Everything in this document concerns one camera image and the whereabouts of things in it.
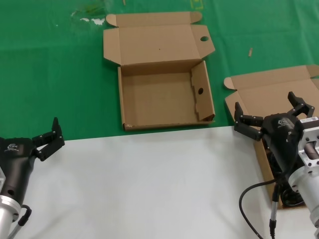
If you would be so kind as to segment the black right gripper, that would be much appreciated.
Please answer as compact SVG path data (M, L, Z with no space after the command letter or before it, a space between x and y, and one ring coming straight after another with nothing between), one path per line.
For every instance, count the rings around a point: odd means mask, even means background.
M288 113L274 114L265 118L245 115L239 102L236 102L234 130L255 141L260 141L263 136L280 169L285 174L292 174L299 168L299 134L294 129L298 121L297 116L305 114L311 118L315 108L293 92L288 93L288 100L293 107Z

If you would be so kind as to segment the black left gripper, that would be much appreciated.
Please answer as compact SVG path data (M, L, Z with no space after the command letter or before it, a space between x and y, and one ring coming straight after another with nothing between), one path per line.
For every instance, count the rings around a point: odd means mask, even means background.
M23 200L34 168L35 157L45 161L65 145L58 118L50 132L30 138L0 139L0 168L5 175L1 195Z

